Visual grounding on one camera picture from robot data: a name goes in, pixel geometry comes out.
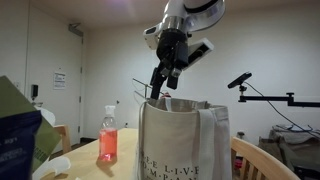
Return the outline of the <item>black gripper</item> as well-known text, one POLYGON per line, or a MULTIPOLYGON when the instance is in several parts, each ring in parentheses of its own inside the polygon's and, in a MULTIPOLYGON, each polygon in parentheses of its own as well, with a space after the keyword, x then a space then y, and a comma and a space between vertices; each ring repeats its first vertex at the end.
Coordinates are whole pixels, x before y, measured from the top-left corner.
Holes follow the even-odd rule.
POLYGON ((167 79, 167 87, 175 90, 178 86, 178 77, 188 63, 187 36, 177 29, 163 30, 156 55, 160 60, 158 68, 153 70, 150 85, 151 98, 158 99, 163 82, 167 79))

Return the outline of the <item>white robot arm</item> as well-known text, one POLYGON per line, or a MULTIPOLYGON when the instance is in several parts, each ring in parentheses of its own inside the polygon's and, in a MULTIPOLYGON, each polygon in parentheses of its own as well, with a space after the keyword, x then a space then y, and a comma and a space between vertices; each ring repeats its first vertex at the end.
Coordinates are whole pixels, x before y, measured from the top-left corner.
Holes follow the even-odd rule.
POLYGON ((180 74, 213 50, 206 38, 189 45, 192 32, 214 26, 225 13, 225 0, 169 0, 162 21, 143 32, 148 47, 156 51, 159 64, 150 85, 158 99, 164 82, 176 89, 180 74))

